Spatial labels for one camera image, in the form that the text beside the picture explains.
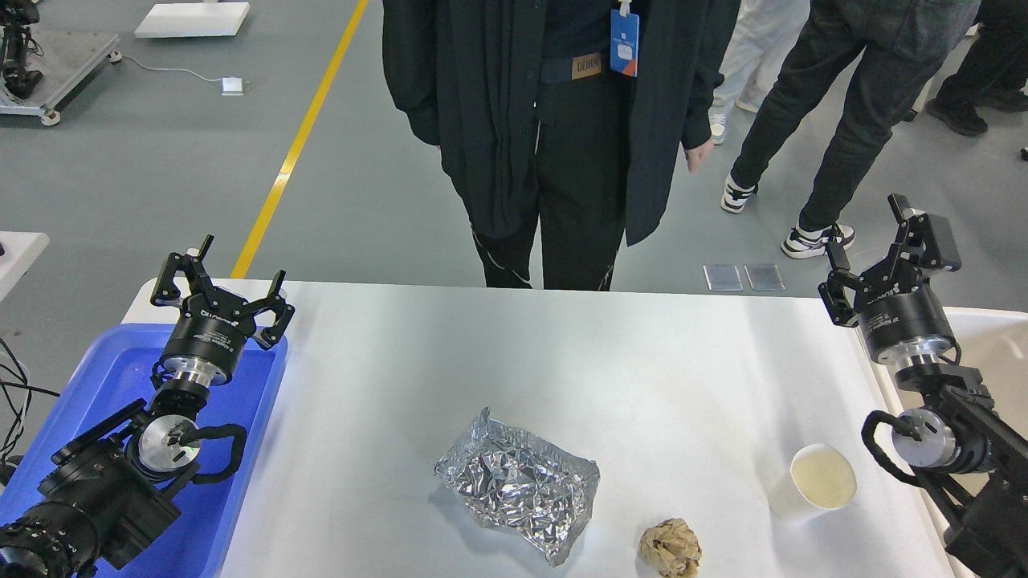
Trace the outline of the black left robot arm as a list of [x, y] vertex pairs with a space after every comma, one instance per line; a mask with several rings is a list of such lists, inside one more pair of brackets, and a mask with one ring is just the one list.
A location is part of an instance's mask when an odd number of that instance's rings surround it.
[[123, 568], [179, 519], [173, 498], [187, 484], [238, 472], [243, 425], [199, 425], [210, 391], [234, 377], [249, 340], [282, 341], [294, 308], [278, 270], [267, 295], [250, 301], [213, 284], [196, 254], [170, 253], [151, 294], [177, 308], [177, 322], [151, 370], [154, 393], [100, 421], [52, 454], [42, 500], [2, 527], [4, 577], [91, 577], [96, 562]]

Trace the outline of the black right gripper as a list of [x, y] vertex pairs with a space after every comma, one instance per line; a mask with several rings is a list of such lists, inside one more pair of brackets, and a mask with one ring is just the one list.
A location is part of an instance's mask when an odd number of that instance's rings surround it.
[[937, 270], [960, 270], [961, 253], [946, 217], [916, 210], [904, 195], [887, 197], [900, 223], [887, 252], [889, 277], [851, 270], [841, 242], [827, 242], [830, 270], [818, 286], [833, 325], [859, 327], [871, 362], [904, 368], [914, 359], [937, 363], [957, 348], [946, 312], [930, 288]]

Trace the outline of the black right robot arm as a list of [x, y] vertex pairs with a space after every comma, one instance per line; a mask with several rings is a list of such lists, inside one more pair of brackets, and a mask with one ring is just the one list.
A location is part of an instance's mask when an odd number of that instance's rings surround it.
[[862, 444], [892, 477], [932, 499], [948, 523], [949, 555], [977, 576], [1024, 577], [1026, 439], [996, 413], [981, 371], [961, 364], [961, 345], [930, 287], [935, 273], [961, 268], [952, 228], [903, 195], [887, 200], [897, 234], [884, 259], [852, 273], [843, 242], [831, 238], [830, 273], [818, 287], [832, 322], [856, 327], [871, 362], [923, 399], [900, 416], [871, 411]]

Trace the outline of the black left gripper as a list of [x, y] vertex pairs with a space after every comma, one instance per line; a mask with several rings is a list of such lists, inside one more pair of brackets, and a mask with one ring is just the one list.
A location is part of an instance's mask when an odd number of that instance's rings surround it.
[[[206, 234], [198, 255], [169, 253], [157, 276], [150, 303], [157, 308], [181, 308], [177, 324], [170, 333], [159, 363], [169, 372], [201, 367], [208, 374], [204, 385], [223, 385], [234, 378], [243, 349], [250, 337], [262, 350], [280, 344], [296, 311], [282, 291], [286, 270], [278, 270], [263, 299], [246, 301], [238, 294], [216, 288], [203, 267], [214, 241]], [[183, 299], [175, 283], [176, 274], [184, 275], [190, 296]], [[271, 325], [257, 330], [256, 317], [271, 311]]]

